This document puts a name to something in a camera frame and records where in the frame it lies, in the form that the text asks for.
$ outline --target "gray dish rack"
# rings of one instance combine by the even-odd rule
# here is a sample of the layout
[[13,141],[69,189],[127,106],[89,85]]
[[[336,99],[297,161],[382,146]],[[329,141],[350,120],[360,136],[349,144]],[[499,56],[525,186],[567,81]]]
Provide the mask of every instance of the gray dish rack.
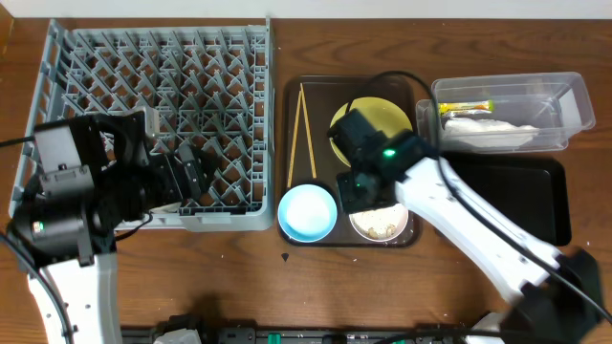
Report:
[[[161,114],[151,154],[195,145],[221,159],[210,191],[145,228],[263,230],[273,223],[273,30],[263,26],[67,31],[51,20],[26,128],[141,105]],[[112,137],[104,138],[112,151]],[[41,165],[24,143],[10,214]],[[136,223],[121,224],[127,229]]]

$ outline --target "wooden chopstick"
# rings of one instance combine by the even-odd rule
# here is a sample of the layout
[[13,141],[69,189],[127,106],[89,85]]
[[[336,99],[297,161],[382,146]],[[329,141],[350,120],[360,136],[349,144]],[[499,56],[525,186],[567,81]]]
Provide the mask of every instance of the wooden chopstick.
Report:
[[302,91],[297,96],[297,107],[295,108],[294,141],[291,145],[291,158],[289,160],[289,177],[287,177],[287,188],[291,187],[291,180],[294,176],[295,144],[297,143],[297,129],[299,128],[299,105],[302,102]]
[[308,138],[308,153],[310,153],[310,168],[313,171],[313,179],[317,178],[317,168],[315,167],[315,152],[313,151],[313,141],[310,138],[310,123],[308,121],[308,110],[306,110],[306,94],[304,84],[300,83],[299,88],[302,94],[302,107],[304,108],[304,121],[306,122],[306,137]]

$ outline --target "brown tray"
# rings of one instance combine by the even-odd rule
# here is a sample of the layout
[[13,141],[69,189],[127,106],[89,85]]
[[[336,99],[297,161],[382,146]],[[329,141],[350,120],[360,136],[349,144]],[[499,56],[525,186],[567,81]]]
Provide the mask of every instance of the brown tray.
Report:
[[[359,235],[353,228],[348,215],[344,214],[339,203],[336,175],[349,170],[334,154],[327,130],[334,113],[345,104],[367,79],[366,76],[337,76],[337,75],[306,75],[292,80],[285,88],[285,130],[287,135],[283,142],[286,157],[282,159],[283,166],[283,194],[287,192],[287,178],[291,148],[294,137],[295,107],[299,95],[300,83],[304,85],[308,118],[310,121],[313,152],[317,167],[317,180],[313,181],[308,141],[306,139],[306,126],[304,115],[300,112],[299,129],[295,145],[294,175],[292,187],[303,183],[315,183],[327,189],[338,206],[338,219],[334,229],[323,239],[315,243],[300,243],[291,239],[279,228],[283,238],[290,244],[307,247],[408,247],[416,242],[421,234],[421,219],[409,213],[408,223],[402,234],[396,239],[386,243],[371,242]],[[416,131],[416,118],[414,114],[414,101],[410,85],[402,78],[390,77],[379,85],[372,87],[363,97],[381,97],[387,99],[404,110]]]

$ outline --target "wooden table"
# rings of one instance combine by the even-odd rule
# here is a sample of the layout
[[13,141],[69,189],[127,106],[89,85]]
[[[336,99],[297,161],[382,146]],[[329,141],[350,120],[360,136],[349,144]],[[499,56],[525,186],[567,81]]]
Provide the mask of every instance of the wooden table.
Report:
[[[61,20],[69,29],[206,26],[259,20]],[[0,64],[0,140],[20,137],[30,110],[48,21],[18,19]],[[574,239],[600,262],[612,307],[612,22],[513,20],[274,20],[276,94],[298,75],[370,75],[390,69],[426,80],[466,75],[575,71],[587,83],[594,129],[552,154],[566,169]],[[424,98],[423,93],[417,98]],[[276,147],[283,139],[276,97]],[[4,227],[18,147],[0,150]],[[276,176],[279,186],[280,168]],[[262,232],[141,231],[119,244],[123,325],[151,326],[195,312],[211,325],[251,319],[283,327],[405,328],[473,324],[506,305],[480,270],[426,226],[409,249],[292,247]],[[281,253],[289,253],[285,263]],[[26,276],[0,248],[0,341],[46,343]],[[612,340],[601,325],[585,340]]]

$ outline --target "plastic storage box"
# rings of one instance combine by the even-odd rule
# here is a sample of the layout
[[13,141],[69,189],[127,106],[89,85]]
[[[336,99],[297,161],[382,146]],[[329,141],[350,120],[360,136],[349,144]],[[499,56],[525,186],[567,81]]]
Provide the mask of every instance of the plastic storage box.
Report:
[[[492,100],[491,114],[478,116],[535,129],[442,135],[442,148],[477,153],[538,152],[565,149],[581,130],[593,128],[595,116],[586,85],[578,73],[492,75],[436,80],[439,102]],[[417,126],[432,140],[436,125],[429,100],[417,103]]]

